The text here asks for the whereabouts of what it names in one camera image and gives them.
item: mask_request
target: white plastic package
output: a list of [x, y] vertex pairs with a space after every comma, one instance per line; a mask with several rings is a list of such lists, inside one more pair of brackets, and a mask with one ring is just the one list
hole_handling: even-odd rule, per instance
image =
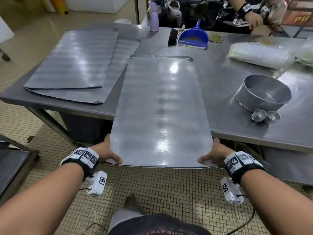
[[268, 68], [280, 69], [294, 62], [294, 56], [282, 47], [262, 43], [234, 43], [228, 57]]
[[296, 60], [303, 64], [313, 66], [313, 39], [305, 42], [296, 53]]

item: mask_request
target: blue dustpan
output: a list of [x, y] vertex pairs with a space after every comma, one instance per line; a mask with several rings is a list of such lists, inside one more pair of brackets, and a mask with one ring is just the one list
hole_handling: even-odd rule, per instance
[[178, 39], [178, 45], [206, 49], [209, 43], [208, 34], [200, 28], [200, 20], [195, 27], [185, 30]]

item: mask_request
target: small metal cup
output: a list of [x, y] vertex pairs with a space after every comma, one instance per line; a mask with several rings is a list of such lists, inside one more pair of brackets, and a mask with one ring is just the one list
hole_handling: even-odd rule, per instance
[[264, 110], [255, 110], [252, 115], [251, 119], [256, 122], [262, 122], [266, 118], [267, 114]]
[[280, 114], [279, 113], [277, 113], [276, 111], [269, 111], [267, 113], [267, 117], [264, 120], [264, 122], [266, 124], [274, 124], [279, 120], [280, 120]]

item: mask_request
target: purple spray bottle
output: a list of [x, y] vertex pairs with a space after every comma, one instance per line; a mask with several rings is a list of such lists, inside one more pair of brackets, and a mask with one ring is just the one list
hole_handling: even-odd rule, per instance
[[157, 32], [159, 31], [159, 17], [157, 15], [157, 4], [154, 2], [149, 2], [152, 13], [150, 17], [150, 31]]

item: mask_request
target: yellow container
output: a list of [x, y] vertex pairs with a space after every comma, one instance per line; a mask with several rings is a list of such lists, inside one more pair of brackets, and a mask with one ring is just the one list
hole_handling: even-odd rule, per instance
[[67, 8], [65, 0], [50, 0], [50, 2], [58, 14], [60, 15], [68, 14], [68, 8]]

